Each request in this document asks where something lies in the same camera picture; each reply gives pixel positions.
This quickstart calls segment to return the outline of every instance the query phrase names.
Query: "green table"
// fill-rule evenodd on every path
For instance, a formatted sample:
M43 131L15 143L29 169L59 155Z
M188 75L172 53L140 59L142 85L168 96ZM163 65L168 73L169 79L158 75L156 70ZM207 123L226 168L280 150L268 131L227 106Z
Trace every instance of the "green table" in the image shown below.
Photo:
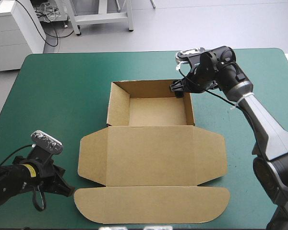
M175 79L175 52L30 55L25 60L0 114L0 162L31 143L43 130L64 144L55 163L76 188L99 186L77 174L80 139L106 127L110 83L136 79ZM236 50L238 63L254 83L257 98L288 130L288 62L279 49ZM207 93L193 94L196 125L226 139L228 173L209 186L223 186L231 198L225 212L205 224L176 228L265 228L275 205L252 171L253 133L241 112ZM0 207L0 228L97 228L77 210L73 198L47 194L48 207L37 212L31 194ZM140 228L143 225L128 225Z

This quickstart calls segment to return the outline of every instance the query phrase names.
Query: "cardboard box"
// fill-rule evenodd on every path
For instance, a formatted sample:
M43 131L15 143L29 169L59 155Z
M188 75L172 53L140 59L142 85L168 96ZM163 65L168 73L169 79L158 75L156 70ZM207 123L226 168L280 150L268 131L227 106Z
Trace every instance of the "cardboard box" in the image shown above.
M89 220L202 223L228 205L227 189L197 186L226 174L224 138L192 126L190 95L175 98L171 82L112 83L109 127L80 143L78 174L106 185L75 192Z
M194 125L191 96L176 98L173 80L116 81L111 85L109 126Z

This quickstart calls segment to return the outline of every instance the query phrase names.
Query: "white cabinet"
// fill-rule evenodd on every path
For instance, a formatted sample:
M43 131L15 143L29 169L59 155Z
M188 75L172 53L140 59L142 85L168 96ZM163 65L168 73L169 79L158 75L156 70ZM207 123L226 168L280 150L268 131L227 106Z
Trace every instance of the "white cabinet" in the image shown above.
M46 38L30 0L20 1ZM20 69L30 54L41 54L45 42L24 8L14 0L0 1L0 71Z

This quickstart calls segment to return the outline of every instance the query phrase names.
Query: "box lid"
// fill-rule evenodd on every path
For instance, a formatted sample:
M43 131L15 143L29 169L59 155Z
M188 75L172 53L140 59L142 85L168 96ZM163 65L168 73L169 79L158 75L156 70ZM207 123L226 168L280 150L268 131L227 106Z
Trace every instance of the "box lid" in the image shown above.
M222 214L229 191L201 186L101 187L78 189L74 200L86 218L98 223L203 223Z
M198 185L226 172L224 138L194 126L110 126L81 139L78 174L107 186Z

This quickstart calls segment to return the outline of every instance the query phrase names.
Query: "zip tie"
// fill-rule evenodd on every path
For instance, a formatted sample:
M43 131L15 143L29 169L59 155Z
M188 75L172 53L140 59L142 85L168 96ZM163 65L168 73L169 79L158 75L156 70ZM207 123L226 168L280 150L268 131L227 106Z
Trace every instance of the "zip tie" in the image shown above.
M254 93L253 93L253 92L249 92L249 93L243 95L243 96L235 103L235 105L233 105L233 106L230 108L230 110L233 110L233 109L237 108L238 104L239 104L243 99L245 99L245 98L247 98L248 96L251 96L251 95L254 95Z
M178 65L176 66L176 71L180 70L180 67L181 67L182 64L188 64L188 63L189 63L188 61L180 61L178 63Z

